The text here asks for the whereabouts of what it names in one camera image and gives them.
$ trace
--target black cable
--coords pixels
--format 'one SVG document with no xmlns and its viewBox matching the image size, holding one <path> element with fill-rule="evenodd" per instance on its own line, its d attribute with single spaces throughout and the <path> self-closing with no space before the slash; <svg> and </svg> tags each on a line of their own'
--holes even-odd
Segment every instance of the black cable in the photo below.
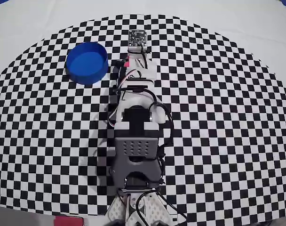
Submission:
<svg viewBox="0 0 286 226">
<path fill-rule="evenodd" d="M 144 60 L 144 64 L 145 64 L 145 68 L 148 69 L 147 67 L 147 60 L 146 60 L 146 56 L 145 54 L 142 52 L 142 56 L 143 56 L 143 60 Z"/>
<path fill-rule="evenodd" d="M 138 52 L 132 52 L 132 51 L 128 51 L 128 52 L 131 53 L 131 54 L 141 54 L 141 55 L 143 56 L 145 68 L 148 69 L 146 56 L 145 56 L 145 53 L 144 53 L 144 51 L 143 51 L 143 46 L 142 46 L 142 45 L 140 45 L 140 46 L 141 46 L 141 52 L 140 52 L 140 53 L 138 53 Z"/>
<path fill-rule="evenodd" d="M 160 102 L 158 102 L 158 101 L 153 102 L 153 103 L 149 106 L 148 110 L 150 111 L 151 107 L 154 106 L 154 105 L 155 105 L 155 106 L 162 107 L 162 108 L 164 109 L 165 115 L 167 115 L 168 120 L 169 120 L 169 123 L 170 123 L 170 137 L 169 137 L 169 141 L 168 141 L 167 143 L 162 144 L 162 145 L 159 147 L 160 149 L 162 149 L 162 148 L 164 148 L 164 147 L 168 147 L 168 146 L 171 146 L 171 145 L 173 144 L 173 137 L 174 137 L 175 125 L 174 125 L 174 123 L 173 123 L 172 116 L 171 116 L 171 114 L 170 114 L 169 109 L 168 109 L 163 103 L 160 103 Z"/>
<path fill-rule="evenodd" d="M 165 161 L 163 158 L 158 158 L 158 161 L 161 163 L 159 164 L 160 165 L 160 168 L 161 168 L 161 179 L 163 179 L 163 176 L 164 176 L 164 171 L 165 171 Z"/>
<path fill-rule="evenodd" d="M 142 87 L 125 87 L 125 88 L 116 89 L 115 91 L 116 92 L 118 92 L 118 91 L 133 91 L 133 92 L 138 92 L 138 93 L 146 92 L 152 96 L 154 102 L 157 101 L 157 96 L 153 92 L 151 92 L 149 89 L 142 88 Z"/>
<path fill-rule="evenodd" d="M 140 76 L 140 78 L 141 78 L 141 77 L 142 77 L 141 71 L 138 71 L 138 70 L 137 70 L 137 72 L 138 72 L 138 74 L 139 74 L 139 76 Z"/>
<path fill-rule="evenodd" d="M 137 59 L 139 64 L 141 65 L 142 68 L 144 68 L 143 64 L 141 63 L 141 61 L 139 59 Z"/>
<path fill-rule="evenodd" d="M 153 192 L 156 192 L 156 190 L 150 190 L 150 191 L 147 191 L 147 192 L 144 192 L 142 193 L 139 198 L 137 199 L 137 202 L 135 203 L 135 210 L 137 211 L 137 214 L 139 216 L 139 218 L 143 221 L 143 223 L 146 225 L 146 226 L 149 226 L 148 223 L 146 222 L 146 220 L 144 219 L 144 217 L 142 216 L 140 210 L 139 210 L 139 203 L 140 203 L 140 200 L 147 194 L 150 194 L 150 193 L 153 193 Z"/>
<path fill-rule="evenodd" d="M 157 194 L 167 203 L 167 205 L 174 209 L 178 214 L 181 214 L 181 216 L 186 219 L 185 221 L 187 221 L 187 216 L 185 214 L 181 213 L 176 207 L 174 207 L 174 205 L 168 203 L 167 199 L 160 192 L 157 192 Z"/>
</svg>

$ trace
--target white surface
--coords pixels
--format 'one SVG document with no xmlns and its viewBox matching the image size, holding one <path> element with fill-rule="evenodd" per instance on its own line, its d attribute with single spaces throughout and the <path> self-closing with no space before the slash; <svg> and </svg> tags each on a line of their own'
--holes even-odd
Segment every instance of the white surface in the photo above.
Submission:
<svg viewBox="0 0 286 226">
<path fill-rule="evenodd" d="M 178 16 L 217 32 L 261 59 L 286 86 L 286 7 L 276 0 L 147 0 L 140 5 L 133 0 L 10 0 L 0 5 L 0 73 L 60 29 L 130 13 Z M 92 225 L 104 223 L 102 217 L 91 219 Z"/>
</svg>

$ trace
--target black and white checkered surface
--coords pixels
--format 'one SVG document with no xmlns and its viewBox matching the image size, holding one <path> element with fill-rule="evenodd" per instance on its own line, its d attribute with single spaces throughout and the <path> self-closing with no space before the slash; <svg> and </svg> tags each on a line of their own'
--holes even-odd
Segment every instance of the black and white checkered surface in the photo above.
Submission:
<svg viewBox="0 0 286 226">
<path fill-rule="evenodd" d="M 118 75 L 110 67 L 102 81 L 83 86 L 64 74 L 64 62 L 84 41 L 104 45 L 109 65 L 125 58 L 129 29 L 147 31 L 156 94 L 175 123 L 161 188 L 168 201 L 201 225 L 286 216 L 286 88 L 236 43 L 162 15 L 83 22 L 33 45 L 3 71 L 0 206 L 106 212 L 115 195 L 107 109 Z"/>
</svg>

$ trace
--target circuit board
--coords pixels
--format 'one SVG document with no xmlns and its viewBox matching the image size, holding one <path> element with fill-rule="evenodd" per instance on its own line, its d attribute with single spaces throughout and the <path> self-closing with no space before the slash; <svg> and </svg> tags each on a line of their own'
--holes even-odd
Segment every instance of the circuit board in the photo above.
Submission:
<svg viewBox="0 0 286 226">
<path fill-rule="evenodd" d="M 145 30 L 129 30 L 128 46 L 146 46 Z"/>
</svg>

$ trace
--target blue cup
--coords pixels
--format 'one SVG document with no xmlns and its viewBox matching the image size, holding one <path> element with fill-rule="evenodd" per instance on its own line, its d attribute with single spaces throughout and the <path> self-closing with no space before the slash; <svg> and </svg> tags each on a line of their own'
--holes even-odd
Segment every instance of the blue cup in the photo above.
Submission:
<svg viewBox="0 0 286 226">
<path fill-rule="evenodd" d="M 73 48 L 65 63 L 67 75 L 76 83 L 92 85 L 108 71 L 105 48 L 97 42 L 84 42 Z"/>
</svg>

